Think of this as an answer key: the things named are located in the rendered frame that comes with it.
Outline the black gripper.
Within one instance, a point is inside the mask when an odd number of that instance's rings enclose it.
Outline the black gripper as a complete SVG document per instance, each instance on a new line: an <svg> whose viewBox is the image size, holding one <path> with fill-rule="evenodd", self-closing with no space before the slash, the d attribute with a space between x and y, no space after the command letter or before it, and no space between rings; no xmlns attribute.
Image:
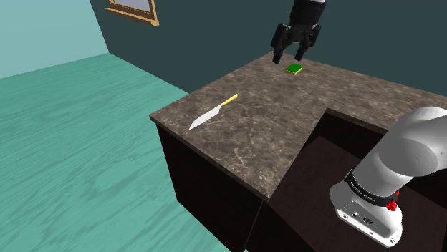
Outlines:
<svg viewBox="0 0 447 252"><path fill-rule="evenodd" d="M316 44L321 26L319 19L325 10L327 2L325 0L294 0L294 4L289 15L289 26L278 24L274 36L271 40L273 49L273 63L278 64L283 51L288 47L287 41L289 32L292 38L299 43L299 48L295 54L295 59L301 61L306 51Z"/></svg>

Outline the dark robot stand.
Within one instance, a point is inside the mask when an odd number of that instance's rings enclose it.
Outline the dark robot stand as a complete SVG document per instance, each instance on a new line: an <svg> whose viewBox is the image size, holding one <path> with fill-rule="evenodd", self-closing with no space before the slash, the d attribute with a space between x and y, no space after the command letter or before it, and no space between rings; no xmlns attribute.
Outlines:
<svg viewBox="0 0 447 252"><path fill-rule="evenodd" d="M340 220L330 200L330 188L358 163L323 137L309 144L263 204L248 252L447 252L447 171L401 189L403 234L385 248Z"/></svg>

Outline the wooden framed window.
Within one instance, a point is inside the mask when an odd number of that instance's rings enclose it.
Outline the wooden framed window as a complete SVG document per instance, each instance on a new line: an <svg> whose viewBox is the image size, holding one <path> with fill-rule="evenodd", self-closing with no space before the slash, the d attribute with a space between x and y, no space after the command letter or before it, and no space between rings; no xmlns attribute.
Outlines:
<svg viewBox="0 0 447 252"><path fill-rule="evenodd" d="M155 0L108 0L105 10L151 26L159 25Z"/></svg>

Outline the dark counter cabinet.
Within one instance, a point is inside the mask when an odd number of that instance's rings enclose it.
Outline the dark counter cabinet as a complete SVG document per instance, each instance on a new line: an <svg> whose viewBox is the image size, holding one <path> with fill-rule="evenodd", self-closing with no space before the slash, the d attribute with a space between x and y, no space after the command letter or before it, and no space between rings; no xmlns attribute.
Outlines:
<svg viewBox="0 0 447 252"><path fill-rule="evenodd" d="M231 252L243 252L261 199L157 127L178 202Z"/></svg>

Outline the yellow-handled kitchen knife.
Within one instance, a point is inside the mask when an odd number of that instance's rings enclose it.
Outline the yellow-handled kitchen knife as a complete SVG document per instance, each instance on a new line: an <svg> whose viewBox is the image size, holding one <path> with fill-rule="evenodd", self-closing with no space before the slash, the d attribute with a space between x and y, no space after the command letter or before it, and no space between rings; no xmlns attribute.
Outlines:
<svg viewBox="0 0 447 252"><path fill-rule="evenodd" d="M227 100L225 100L224 102L222 102L221 104L217 105L216 107L214 107L213 109L209 110L208 112L205 112L204 114L202 114L201 116L197 117L194 121L192 121L190 127L188 128L189 130L192 130L195 127L198 127L199 125L203 124L204 122L206 122L207 120L211 119L212 117L215 117L216 115L219 114L220 109L224 106L227 105L228 103L232 102L233 100L235 100L239 95L235 94L232 97L228 98Z"/></svg>

